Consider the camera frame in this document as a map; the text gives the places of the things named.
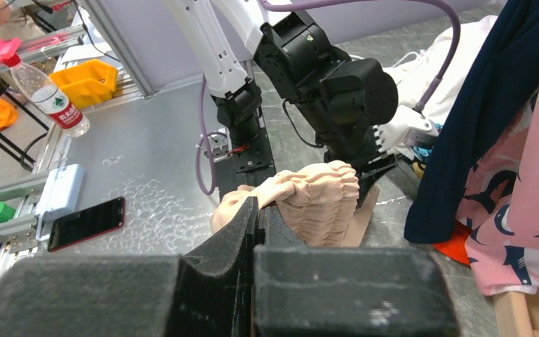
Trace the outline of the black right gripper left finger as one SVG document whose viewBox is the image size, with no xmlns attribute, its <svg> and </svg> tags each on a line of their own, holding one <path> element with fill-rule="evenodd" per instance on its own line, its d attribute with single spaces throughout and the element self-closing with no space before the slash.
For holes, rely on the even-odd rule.
<svg viewBox="0 0 539 337">
<path fill-rule="evenodd" d="M 183 256 L 42 256 L 0 279 L 0 336 L 247 336 L 258 201 Z"/>
</svg>

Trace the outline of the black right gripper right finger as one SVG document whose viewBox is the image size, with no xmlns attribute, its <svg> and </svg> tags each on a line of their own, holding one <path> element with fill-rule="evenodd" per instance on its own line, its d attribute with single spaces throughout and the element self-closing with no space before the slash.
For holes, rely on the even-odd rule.
<svg viewBox="0 0 539 337">
<path fill-rule="evenodd" d="M 258 336 L 458 336 L 438 265 L 415 248 L 309 247 L 275 205 L 254 249 Z"/>
</svg>

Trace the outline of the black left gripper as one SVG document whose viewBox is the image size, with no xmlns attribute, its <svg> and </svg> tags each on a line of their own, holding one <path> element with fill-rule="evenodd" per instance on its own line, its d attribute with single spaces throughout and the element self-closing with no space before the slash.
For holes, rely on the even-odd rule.
<svg viewBox="0 0 539 337">
<path fill-rule="evenodd" d="M 329 132 L 316 132 L 316 142 L 326 148 L 324 161 L 346 163 L 368 163 L 357 169 L 359 197 L 357 208 L 361 208 L 377 181 L 397 167 L 394 154 L 379 156 L 378 146 L 370 124 L 335 125 Z"/>
</svg>

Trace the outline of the beige drawstring shorts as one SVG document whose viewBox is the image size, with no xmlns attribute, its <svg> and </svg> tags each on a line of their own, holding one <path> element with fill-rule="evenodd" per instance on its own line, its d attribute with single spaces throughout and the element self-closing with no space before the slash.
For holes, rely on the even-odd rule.
<svg viewBox="0 0 539 337">
<path fill-rule="evenodd" d="M 276 203 L 287 226 L 309 246 L 359 247 L 366 234 L 380 189 L 360 199 L 359 179 L 343 161 L 283 170 L 257 187 L 240 185 L 227 193 L 211 218 L 217 232 L 230 222 L 248 197 L 259 208 Z"/>
</svg>

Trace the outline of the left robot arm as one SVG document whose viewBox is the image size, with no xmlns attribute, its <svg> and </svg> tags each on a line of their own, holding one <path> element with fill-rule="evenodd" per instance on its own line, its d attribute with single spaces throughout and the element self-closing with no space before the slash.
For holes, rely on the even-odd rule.
<svg viewBox="0 0 539 337">
<path fill-rule="evenodd" d="M 276 172 L 271 147 L 258 116 L 261 92 L 241 66 L 216 17 L 221 12 L 266 74 L 285 105 L 294 105 L 325 147 L 325 161 L 340 160 L 355 170 L 359 203 L 390 170 L 393 156 L 382 152 L 376 126 L 391 121 L 398 106 L 393 78 L 372 58 L 353 60 L 333 46 L 325 31 L 301 7 L 285 11 L 260 1 L 168 1 L 203 70 L 234 154 L 220 161 L 219 193 L 257 186 Z"/>
</svg>

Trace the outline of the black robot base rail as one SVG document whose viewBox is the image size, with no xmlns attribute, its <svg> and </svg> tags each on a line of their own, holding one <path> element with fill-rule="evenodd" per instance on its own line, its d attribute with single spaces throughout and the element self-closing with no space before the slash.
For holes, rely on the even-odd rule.
<svg viewBox="0 0 539 337">
<path fill-rule="evenodd" d="M 221 199 L 240 185 L 256 187 L 277 172 L 262 111 L 258 110 L 254 116 L 259 125 L 254 139 L 238 142 L 234 129 L 227 129 L 228 152 L 215 160 L 216 184 Z"/>
</svg>

